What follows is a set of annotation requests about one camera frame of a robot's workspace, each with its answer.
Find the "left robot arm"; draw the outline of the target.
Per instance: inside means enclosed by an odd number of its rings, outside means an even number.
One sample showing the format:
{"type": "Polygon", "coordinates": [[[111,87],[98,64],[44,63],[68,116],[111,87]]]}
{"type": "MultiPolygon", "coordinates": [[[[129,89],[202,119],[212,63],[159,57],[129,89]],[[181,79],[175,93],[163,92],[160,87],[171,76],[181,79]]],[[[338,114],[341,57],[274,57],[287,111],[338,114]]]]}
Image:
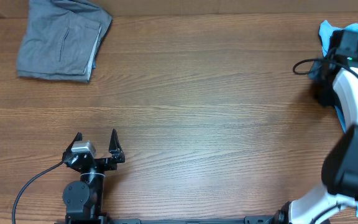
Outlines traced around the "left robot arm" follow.
{"type": "Polygon", "coordinates": [[[96,157],[91,141],[84,141],[77,133],[63,153],[63,163],[80,173],[80,179],[69,183],[62,193],[66,206],[65,223],[110,223],[109,215],[102,211],[105,172],[117,169],[125,162],[116,130],[112,130],[109,157],[96,157]]]}

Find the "black polo shirt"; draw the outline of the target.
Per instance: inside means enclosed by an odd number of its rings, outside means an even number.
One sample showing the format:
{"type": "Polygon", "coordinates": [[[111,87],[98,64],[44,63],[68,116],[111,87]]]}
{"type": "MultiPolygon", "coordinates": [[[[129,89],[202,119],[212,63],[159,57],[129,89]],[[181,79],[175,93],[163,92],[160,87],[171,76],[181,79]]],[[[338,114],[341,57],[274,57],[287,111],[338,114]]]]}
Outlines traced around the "black polo shirt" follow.
{"type": "MultiPolygon", "coordinates": [[[[358,68],[358,38],[355,31],[336,30],[329,38],[328,51],[324,57],[348,67],[358,68]]],[[[341,67],[324,62],[315,62],[314,68],[318,71],[310,75],[318,84],[316,99],[322,106],[337,106],[339,99],[333,90],[333,81],[341,67]]]]}

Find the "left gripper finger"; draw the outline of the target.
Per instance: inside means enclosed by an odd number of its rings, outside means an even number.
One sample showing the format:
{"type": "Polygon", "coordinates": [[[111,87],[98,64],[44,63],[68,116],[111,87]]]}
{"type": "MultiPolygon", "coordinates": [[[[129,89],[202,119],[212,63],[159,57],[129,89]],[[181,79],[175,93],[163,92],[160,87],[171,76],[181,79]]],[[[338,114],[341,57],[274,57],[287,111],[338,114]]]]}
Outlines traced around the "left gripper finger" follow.
{"type": "Polygon", "coordinates": [[[121,154],[123,153],[122,147],[119,143],[117,131],[115,129],[112,130],[111,138],[109,142],[109,152],[111,154],[121,154]]]}
{"type": "Polygon", "coordinates": [[[76,134],[76,136],[74,137],[74,139],[72,140],[72,142],[67,147],[66,152],[71,152],[71,149],[72,149],[74,143],[77,142],[77,141],[81,141],[82,139],[83,139],[82,134],[80,132],[78,132],[76,134]]]}

